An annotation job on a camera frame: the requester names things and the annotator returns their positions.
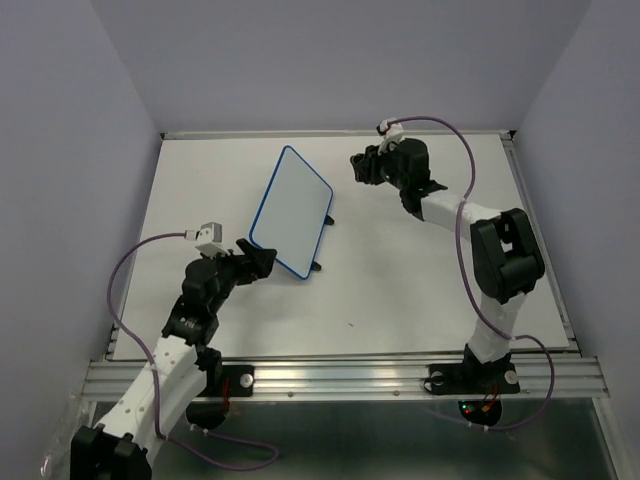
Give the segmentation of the black whiteboard eraser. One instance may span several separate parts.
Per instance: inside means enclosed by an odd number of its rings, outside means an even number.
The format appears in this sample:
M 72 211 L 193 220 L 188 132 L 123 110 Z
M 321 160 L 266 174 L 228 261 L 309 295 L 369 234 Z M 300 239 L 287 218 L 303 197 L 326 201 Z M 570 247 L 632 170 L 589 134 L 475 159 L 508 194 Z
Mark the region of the black whiteboard eraser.
M 358 169 L 365 159 L 364 154 L 355 154 L 350 157 L 350 164 L 354 169 Z

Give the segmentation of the blue framed whiteboard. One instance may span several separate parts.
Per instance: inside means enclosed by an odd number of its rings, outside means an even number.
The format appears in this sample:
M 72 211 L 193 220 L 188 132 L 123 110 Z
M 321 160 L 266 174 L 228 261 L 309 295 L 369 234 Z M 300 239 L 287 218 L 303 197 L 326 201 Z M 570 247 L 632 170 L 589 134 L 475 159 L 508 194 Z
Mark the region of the blue framed whiteboard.
M 275 249 L 278 264 L 295 277 L 308 279 L 333 197 L 333 188 L 317 170 L 292 146 L 284 146 L 249 229 L 249 240 L 257 247 Z

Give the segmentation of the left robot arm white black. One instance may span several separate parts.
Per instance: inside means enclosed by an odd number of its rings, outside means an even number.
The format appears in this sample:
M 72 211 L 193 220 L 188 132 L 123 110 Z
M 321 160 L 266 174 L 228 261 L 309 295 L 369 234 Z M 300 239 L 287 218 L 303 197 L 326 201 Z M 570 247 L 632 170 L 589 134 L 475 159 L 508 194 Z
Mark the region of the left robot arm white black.
M 134 341 L 146 363 L 116 405 L 95 426 L 82 426 L 70 445 L 72 479 L 149 479 L 161 447 L 191 401 L 222 382 L 221 354 L 210 347 L 218 311 L 234 288 L 267 278 L 274 249 L 241 238 L 234 253 L 218 242 L 185 268 L 181 293 L 154 348 Z

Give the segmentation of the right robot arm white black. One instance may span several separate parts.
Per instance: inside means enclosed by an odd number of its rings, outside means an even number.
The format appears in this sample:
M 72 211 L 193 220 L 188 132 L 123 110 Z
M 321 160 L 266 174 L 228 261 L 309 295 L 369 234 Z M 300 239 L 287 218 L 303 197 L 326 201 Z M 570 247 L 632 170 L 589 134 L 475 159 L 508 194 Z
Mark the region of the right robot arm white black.
M 355 180 L 366 185 L 389 184 L 398 190 L 403 208 L 418 220 L 454 235 L 463 286 L 478 320 L 466 345 L 472 359 L 460 366 L 463 384 L 482 390 L 496 378 L 507 359 L 518 312 L 545 264 L 527 213 L 499 211 L 471 203 L 476 164 L 469 143 L 471 174 L 458 196 L 432 178 L 427 145 L 418 139 L 385 141 L 350 157 Z

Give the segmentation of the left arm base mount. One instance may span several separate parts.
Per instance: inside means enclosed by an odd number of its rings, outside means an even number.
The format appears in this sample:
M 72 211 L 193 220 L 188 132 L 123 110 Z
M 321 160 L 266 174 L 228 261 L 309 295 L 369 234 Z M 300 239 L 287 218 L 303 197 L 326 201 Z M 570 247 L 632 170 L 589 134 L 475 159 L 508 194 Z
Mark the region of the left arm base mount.
M 206 367 L 206 384 L 187 407 L 186 419 L 200 428 L 216 429 L 229 415 L 232 398 L 253 395 L 255 367 L 249 363 L 227 363 L 214 349 L 201 355 L 197 365 Z

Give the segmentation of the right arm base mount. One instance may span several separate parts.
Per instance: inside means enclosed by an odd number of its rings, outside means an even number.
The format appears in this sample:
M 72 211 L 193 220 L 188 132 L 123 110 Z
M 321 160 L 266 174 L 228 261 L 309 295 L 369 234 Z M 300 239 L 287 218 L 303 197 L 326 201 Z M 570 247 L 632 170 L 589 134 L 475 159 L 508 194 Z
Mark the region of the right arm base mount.
M 503 412 L 500 396 L 521 391 L 510 353 L 481 363 L 466 346 L 460 363 L 432 363 L 427 369 L 423 389 L 435 396 L 461 396 L 459 411 L 472 425 L 495 427 Z

